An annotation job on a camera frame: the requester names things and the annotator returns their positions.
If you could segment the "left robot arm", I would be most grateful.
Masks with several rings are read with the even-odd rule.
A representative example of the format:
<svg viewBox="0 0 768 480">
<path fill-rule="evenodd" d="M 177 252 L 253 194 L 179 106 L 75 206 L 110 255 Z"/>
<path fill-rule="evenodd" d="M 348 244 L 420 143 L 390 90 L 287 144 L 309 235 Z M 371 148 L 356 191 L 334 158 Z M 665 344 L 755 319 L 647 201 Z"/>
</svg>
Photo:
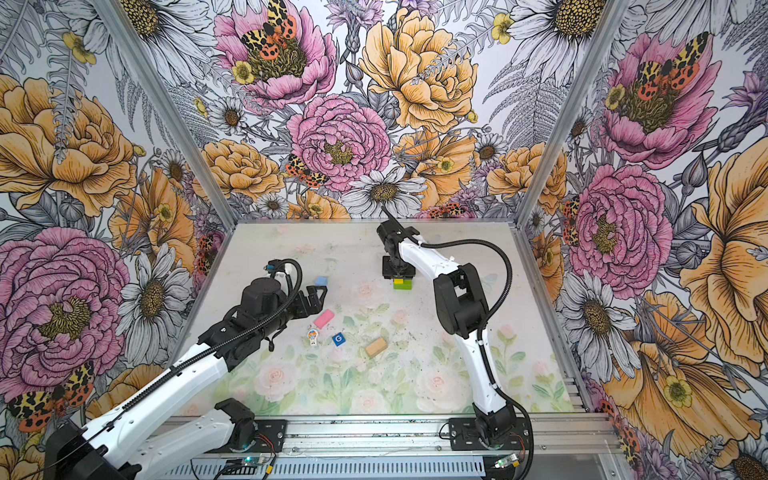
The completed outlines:
<svg viewBox="0 0 768 480">
<path fill-rule="evenodd" d="M 285 289 L 272 277 L 253 280 L 241 301 L 167 370 L 107 413 L 77 426 L 67 422 L 45 445 L 45 479 L 157 479 L 208 452 L 276 453 L 278 421 L 262 428 L 242 402 L 229 398 L 163 434 L 156 431 L 184 404 L 217 383 L 287 323 L 322 312 L 327 289 Z"/>
</svg>

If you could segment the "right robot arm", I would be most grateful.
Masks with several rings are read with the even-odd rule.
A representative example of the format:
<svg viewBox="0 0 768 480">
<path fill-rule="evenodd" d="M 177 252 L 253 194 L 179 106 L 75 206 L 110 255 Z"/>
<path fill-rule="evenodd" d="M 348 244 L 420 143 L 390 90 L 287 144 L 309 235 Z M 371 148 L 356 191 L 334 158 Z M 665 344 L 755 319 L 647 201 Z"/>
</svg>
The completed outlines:
<svg viewBox="0 0 768 480">
<path fill-rule="evenodd" d="M 508 255 L 482 239 L 459 239 L 428 243 L 413 227 L 390 218 L 377 227 L 386 255 L 382 275 L 386 279 L 410 280 L 420 273 L 432 281 L 437 319 L 452 336 L 469 374 L 476 426 L 486 442 L 521 425 L 523 407 L 507 395 L 496 378 L 496 367 L 485 331 L 510 293 L 513 269 Z M 505 269 L 505 283 L 496 302 L 487 301 L 477 268 L 443 256 L 441 249 L 480 246 L 495 252 Z"/>
</svg>

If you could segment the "green rectangular block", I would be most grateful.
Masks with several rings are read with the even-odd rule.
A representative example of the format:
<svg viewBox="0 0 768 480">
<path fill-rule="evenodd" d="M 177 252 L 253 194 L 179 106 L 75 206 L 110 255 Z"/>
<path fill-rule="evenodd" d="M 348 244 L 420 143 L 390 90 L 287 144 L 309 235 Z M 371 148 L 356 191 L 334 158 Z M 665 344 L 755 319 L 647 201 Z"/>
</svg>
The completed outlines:
<svg viewBox="0 0 768 480">
<path fill-rule="evenodd" d="M 393 288 L 399 291 L 410 291 L 412 289 L 412 281 L 403 284 L 394 284 Z"/>
</svg>

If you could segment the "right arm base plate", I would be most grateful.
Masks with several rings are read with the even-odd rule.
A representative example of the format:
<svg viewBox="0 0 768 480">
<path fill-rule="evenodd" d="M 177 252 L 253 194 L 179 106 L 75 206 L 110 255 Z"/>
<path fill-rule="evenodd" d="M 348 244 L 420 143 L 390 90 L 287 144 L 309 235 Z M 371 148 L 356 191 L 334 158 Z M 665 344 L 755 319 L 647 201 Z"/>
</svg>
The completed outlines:
<svg viewBox="0 0 768 480">
<path fill-rule="evenodd" d="M 515 420 L 453 417 L 447 421 L 453 451 L 531 451 L 532 428 L 522 417 Z"/>
</svg>

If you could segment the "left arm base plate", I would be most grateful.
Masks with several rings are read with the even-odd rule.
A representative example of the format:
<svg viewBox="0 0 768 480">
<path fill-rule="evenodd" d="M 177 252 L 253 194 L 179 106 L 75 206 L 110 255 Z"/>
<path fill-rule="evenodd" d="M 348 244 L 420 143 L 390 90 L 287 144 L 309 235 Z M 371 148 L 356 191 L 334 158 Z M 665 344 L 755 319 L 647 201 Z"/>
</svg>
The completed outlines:
<svg viewBox="0 0 768 480">
<path fill-rule="evenodd" d="M 225 443 L 208 453 L 280 453 L 286 437 L 286 420 L 239 421 Z"/>
</svg>

